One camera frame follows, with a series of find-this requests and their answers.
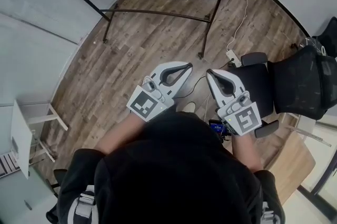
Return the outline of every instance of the person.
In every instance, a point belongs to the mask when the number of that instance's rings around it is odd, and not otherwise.
[[[231,154],[194,110],[189,103],[148,123],[130,113],[94,149],[77,150],[58,197],[59,222],[68,223],[74,199],[94,185],[99,223],[260,223],[263,201],[284,223],[275,178],[251,136],[233,136]]]

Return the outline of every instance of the black office chair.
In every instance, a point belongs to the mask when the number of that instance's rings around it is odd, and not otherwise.
[[[261,118],[272,114],[275,107],[277,114],[294,113],[318,120],[337,104],[337,62],[318,55],[312,46],[276,63],[259,52],[242,56],[241,63],[242,67],[229,71],[240,77]],[[266,136],[278,127],[277,120],[264,122],[255,135]]]
[[[326,54],[330,57],[337,57],[337,18],[333,17],[324,32],[319,36],[313,36],[322,46]]]
[[[63,181],[66,173],[67,173],[66,169],[56,169],[56,170],[54,170],[54,177],[55,177],[57,183],[53,184],[53,185],[49,184],[49,186],[53,190],[56,198],[58,198],[58,194],[55,192],[54,189],[61,186],[62,181]],[[46,218],[51,224],[58,224],[57,207],[56,206],[57,205],[55,205],[51,210],[49,210],[46,213]]]

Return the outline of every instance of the chair armrest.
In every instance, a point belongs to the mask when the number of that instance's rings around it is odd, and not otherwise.
[[[243,66],[266,63],[267,61],[268,61],[267,55],[263,52],[248,53],[241,57],[241,64]]]
[[[262,138],[268,136],[269,134],[274,133],[279,128],[279,121],[275,120],[271,123],[266,123],[262,121],[262,126],[255,129],[255,137]]]

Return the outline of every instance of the power strip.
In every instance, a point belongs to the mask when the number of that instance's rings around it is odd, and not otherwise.
[[[241,61],[237,58],[234,51],[229,50],[229,51],[226,52],[226,55],[230,60],[233,60],[232,62],[235,64],[236,67],[240,67],[242,65]]]

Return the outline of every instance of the floor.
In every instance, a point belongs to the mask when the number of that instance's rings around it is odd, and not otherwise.
[[[216,0],[119,0],[120,8],[151,9],[204,17]],[[116,13],[108,34],[102,42],[107,22],[101,21],[71,63],[52,102],[69,130],[57,122],[45,124],[42,139],[57,156],[38,164],[45,178],[54,181],[52,171],[66,168],[75,150],[95,146],[97,141],[128,113],[126,103],[136,85],[159,63],[181,60],[193,64],[193,74],[180,96],[190,92],[208,68],[227,62],[226,46],[233,40],[241,23],[246,0],[222,0],[209,32],[204,59],[197,53],[202,47],[205,23],[152,14]],[[246,20],[231,44],[238,57],[248,52],[265,52],[269,60],[287,58],[294,51],[291,43],[304,37],[294,21],[272,0],[249,0]],[[193,94],[180,99],[178,109],[190,101],[196,113],[207,121],[215,116],[212,97],[207,104],[209,87],[202,79]],[[277,115],[267,120],[274,120]],[[284,144],[289,133],[279,129],[276,134],[256,141],[263,162],[267,165]]]

